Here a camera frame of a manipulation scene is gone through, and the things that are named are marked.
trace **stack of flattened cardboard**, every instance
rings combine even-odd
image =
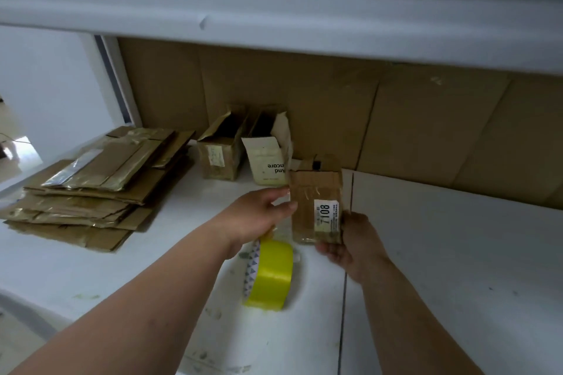
[[[31,176],[25,197],[0,210],[21,233],[100,250],[116,250],[158,208],[191,163],[193,131],[122,126]]]

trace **white table surface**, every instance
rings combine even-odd
[[[196,158],[192,148],[190,154]],[[344,172],[350,200],[352,172]],[[236,182],[203,180],[199,164],[175,186],[145,233],[135,233],[116,253],[18,234],[0,224],[0,294],[72,322],[115,292],[183,236],[238,196],[260,188],[246,161]],[[289,222],[276,237],[289,240]],[[337,374],[344,273],[312,246],[293,245],[294,267],[283,311],[242,305],[246,261],[221,268],[179,371],[216,374]]]
[[[563,211],[354,173],[352,210],[486,374],[563,373]],[[341,374],[380,374],[347,280]]]

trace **right hand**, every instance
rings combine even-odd
[[[317,242],[319,253],[340,265],[358,283],[367,277],[370,268],[382,261],[389,263],[384,244],[364,214],[344,212],[342,240],[344,244]]]

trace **packing tape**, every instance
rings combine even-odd
[[[290,244],[260,239],[252,245],[244,277],[244,305],[279,311],[291,286],[293,248]]]

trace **left hand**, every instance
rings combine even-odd
[[[207,224],[228,241],[228,258],[234,257],[243,244],[262,236],[271,227],[290,216],[297,202],[272,202],[289,193],[288,187],[264,188],[243,194]]]

